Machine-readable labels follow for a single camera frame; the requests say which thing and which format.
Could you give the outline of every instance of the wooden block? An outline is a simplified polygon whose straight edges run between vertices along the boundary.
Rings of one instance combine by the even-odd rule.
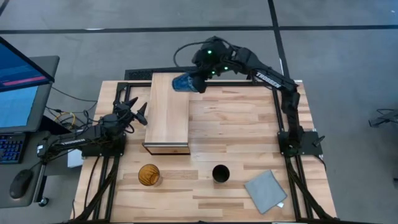
[[[154,73],[148,125],[142,144],[151,154],[189,154],[189,93],[176,92],[172,80],[181,73]]]

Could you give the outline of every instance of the computer monitor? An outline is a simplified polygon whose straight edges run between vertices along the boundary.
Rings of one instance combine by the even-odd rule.
[[[52,82],[53,77],[0,37],[0,92]]]

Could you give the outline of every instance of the gray cloth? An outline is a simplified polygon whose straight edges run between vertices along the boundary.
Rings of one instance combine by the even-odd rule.
[[[261,214],[287,197],[270,170],[258,175],[244,186]]]

